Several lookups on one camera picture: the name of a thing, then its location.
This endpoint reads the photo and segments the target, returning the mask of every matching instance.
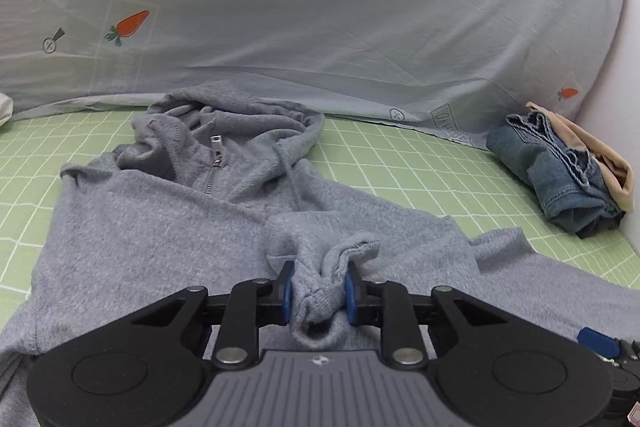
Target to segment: gray hoodie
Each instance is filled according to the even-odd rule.
[[[0,425],[37,426],[24,392],[33,355],[189,285],[227,293],[274,277],[289,259],[291,325],[264,328],[263,348],[377,345],[341,310],[350,259],[365,279],[425,294],[452,285],[569,338],[589,326],[640,339],[638,291],[537,254],[521,229],[469,239],[450,217],[322,179],[303,156],[323,123],[298,103],[208,84],[152,105],[134,144],[65,166],[31,296],[0,335]]]

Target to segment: clothes pile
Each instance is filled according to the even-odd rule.
[[[38,426],[25,391],[37,355],[186,286],[228,293],[288,260],[291,324],[262,328],[265,349],[378,347],[379,332],[348,325],[348,261],[364,279],[451,285],[571,339],[584,326],[640,338],[638,291],[537,254],[521,229],[469,239],[451,217],[323,179],[303,158],[323,124],[217,82],[151,105],[134,144],[64,166],[31,295],[0,334],[0,425]]]
[[[486,146],[532,187],[547,220],[584,239],[634,211],[626,160],[565,117],[534,103],[487,135]]]

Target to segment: green checkered tablecloth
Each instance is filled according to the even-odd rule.
[[[0,128],[0,326],[30,291],[65,162],[132,141],[136,112],[77,112]],[[540,253],[640,289],[640,257],[620,232],[580,240],[544,221],[533,192],[490,153],[402,128],[327,119],[308,158],[326,178],[402,206],[453,216],[466,235],[522,227]]]

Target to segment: white wall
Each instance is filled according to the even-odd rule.
[[[636,213],[621,230],[640,251],[640,0],[625,0],[607,61],[576,123],[620,153],[636,174]]]

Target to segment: zipper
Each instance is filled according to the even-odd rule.
[[[209,180],[207,181],[207,188],[205,189],[205,194],[210,194],[211,189],[213,188],[213,172],[216,169],[219,169],[222,165],[222,136],[216,135],[210,138],[211,140],[211,150],[213,151],[213,168],[209,173]]]

